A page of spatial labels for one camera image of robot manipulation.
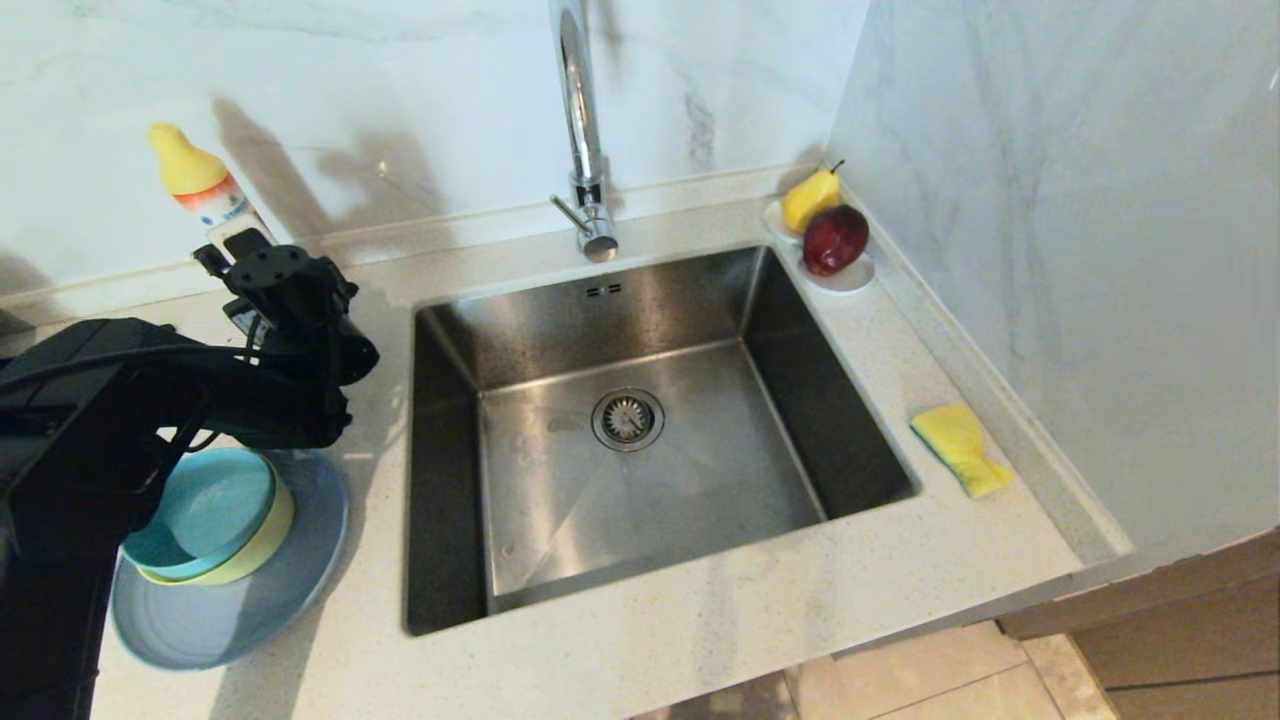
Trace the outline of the orange dish soap bottle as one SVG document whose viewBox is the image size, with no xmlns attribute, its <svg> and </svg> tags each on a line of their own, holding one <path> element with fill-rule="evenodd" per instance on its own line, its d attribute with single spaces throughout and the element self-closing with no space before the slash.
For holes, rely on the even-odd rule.
<svg viewBox="0 0 1280 720">
<path fill-rule="evenodd" d="M 180 128 L 157 123 L 148 128 L 147 138 L 165 191 L 200 222 L 205 234 L 241 214 L 259 214 L 225 163 L 195 146 Z"/>
</svg>

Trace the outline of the stainless steel sink basin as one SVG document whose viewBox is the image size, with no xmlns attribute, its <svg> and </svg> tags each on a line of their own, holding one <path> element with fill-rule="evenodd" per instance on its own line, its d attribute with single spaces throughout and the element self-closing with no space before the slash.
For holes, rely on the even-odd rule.
<svg viewBox="0 0 1280 720">
<path fill-rule="evenodd" d="M 764 246 L 429 304 L 412 359 L 413 635 L 916 493 Z M 590 427 L 623 387 L 666 410 L 631 454 Z"/>
</svg>

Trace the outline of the metal sink drain strainer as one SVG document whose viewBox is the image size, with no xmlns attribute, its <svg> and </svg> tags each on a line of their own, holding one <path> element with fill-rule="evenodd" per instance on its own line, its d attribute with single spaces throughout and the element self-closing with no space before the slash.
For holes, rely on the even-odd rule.
<svg viewBox="0 0 1280 720">
<path fill-rule="evenodd" d="M 666 410 L 645 389 L 623 387 L 602 396 L 591 411 L 595 438 L 616 452 L 631 454 L 648 448 L 660 437 Z"/>
</svg>

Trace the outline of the yellow and green sponge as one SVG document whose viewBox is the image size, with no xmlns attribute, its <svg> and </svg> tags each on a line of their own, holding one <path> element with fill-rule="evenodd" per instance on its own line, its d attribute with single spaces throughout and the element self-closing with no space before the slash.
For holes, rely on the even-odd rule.
<svg viewBox="0 0 1280 720">
<path fill-rule="evenodd" d="M 989 456 L 984 427 L 965 404 L 931 407 L 915 415 L 910 427 L 970 498 L 992 495 L 1015 479 L 1012 470 Z"/>
</svg>

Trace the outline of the teal bowl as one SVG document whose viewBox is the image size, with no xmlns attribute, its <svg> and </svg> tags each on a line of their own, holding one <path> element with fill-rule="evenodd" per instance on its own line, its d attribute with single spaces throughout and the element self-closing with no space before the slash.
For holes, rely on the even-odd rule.
<svg viewBox="0 0 1280 720">
<path fill-rule="evenodd" d="M 122 552 L 165 580 L 186 580 L 224 564 L 248 543 L 271 509 L 274 470 L 247 448 L 186 455 L 168 477 L 156 512 Z"/>
</svg>

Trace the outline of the yellow-green bowl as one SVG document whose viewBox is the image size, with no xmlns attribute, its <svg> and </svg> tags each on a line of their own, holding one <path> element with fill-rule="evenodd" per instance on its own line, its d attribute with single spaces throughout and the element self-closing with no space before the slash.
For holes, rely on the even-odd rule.
<svg viewBox="0 0 1280 720">
<path fill-rule="evenodd" d="M 184 579 L 168 579 L 134 565 L 143 579 L 159 585 L 227 585 L 257 571 L 284 543 L 294 520 L 294 500 L 284 482 L 274 478 L 271 506 L 250 541 L 225 562 Z"/>
</svg>

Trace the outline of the chrome kitchen faucet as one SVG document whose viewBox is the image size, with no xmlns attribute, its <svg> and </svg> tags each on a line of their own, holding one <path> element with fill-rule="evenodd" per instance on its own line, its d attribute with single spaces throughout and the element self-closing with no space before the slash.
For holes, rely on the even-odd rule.
<svg viewBox="0 0 1280 720">
<path fill-rule="evenodd" d="M 607 197 L 608 167 L 582 0 L 547 0 L 547 8 L 572 159 L 571 200 L 556 195 L 549 200 L 576 229 L 580 252 L 591 263 L 607 263 L 616 258 L 618 242 Z"/>
</svg>

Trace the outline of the blue-grey plate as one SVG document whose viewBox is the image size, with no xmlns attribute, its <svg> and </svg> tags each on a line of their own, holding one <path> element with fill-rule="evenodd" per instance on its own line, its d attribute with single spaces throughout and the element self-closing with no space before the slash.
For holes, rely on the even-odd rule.
<svg viewBox="0 0 1280 720">
<path fill-rule="evenodd" d="M 134 659 L 168 671 L 233 662 L 283 632 L 323 594 L 348 534 L 346 477 L 315 450 L 275 450 L 266 457 L 294 496 L 294 521 L 260 569 L 224 585 L 165 587 L 118 559 L 110 618 Z"/>
</svg>

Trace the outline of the small white dish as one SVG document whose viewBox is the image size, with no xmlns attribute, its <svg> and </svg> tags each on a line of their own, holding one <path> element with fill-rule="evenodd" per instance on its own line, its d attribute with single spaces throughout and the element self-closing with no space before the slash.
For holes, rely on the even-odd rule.
<svg viewBox="0 0 1280 720">
<path fill-rule="evenodd" d="M 876 263 L 868 252 L 864 252 L 856 261 L 832 275 L 814 274 L 806 268 L 803 258 L 800 258 L 796 264 L 800 270 L 800 277 L 810 287 L 829 296 L 847 296 L 860 292 L 876 278 Z"/>
<path fill-rule="evenodd" d="M 763 211 L 763 223 L 765 228 L 781 242 L 792 246 L 799 246 L 803 243 L 803 233 L 794 232 L 785 223 L 785 217 L 781 208 L 781 199 L 773 199 Z"/>
</svg>

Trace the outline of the yellow pear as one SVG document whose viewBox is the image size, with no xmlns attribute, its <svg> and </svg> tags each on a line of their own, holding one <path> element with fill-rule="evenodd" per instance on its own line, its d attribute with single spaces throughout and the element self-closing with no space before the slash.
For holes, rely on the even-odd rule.
<svg viewBox="0 0 1280 720">
<path fill-rule="evenodd" d="M 829 168 L 818 168 L 781 199 L 782 222 L 788 232 L 801 236 L 817 214 L 841 204 L 838 169 L 844 164 L 841 159 Z"/>
</svg>

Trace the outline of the dark red apple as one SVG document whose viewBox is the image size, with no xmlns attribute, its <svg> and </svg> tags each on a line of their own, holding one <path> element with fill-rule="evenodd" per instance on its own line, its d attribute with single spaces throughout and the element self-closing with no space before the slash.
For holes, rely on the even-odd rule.
<svg viewBox="0 0 1280 720">
<path fill-rule="evenodd" d="M 803 263 L 818 277 L 829 277 L 854 264 L 870 242 L 865 215 L 838 205 L 814 215 L 803 236 Z"/>
</svg>

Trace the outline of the beige wooden cabinet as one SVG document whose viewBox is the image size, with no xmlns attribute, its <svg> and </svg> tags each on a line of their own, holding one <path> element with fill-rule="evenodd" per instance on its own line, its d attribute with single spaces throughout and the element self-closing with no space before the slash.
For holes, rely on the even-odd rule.
<svg viewBox="0 0 1280 720">
<path fill-rule="evenodd" d="M 1280 720 L 1280 527 L 998 625 L 1068 638 L 1121 720 Z"/>
</svg>

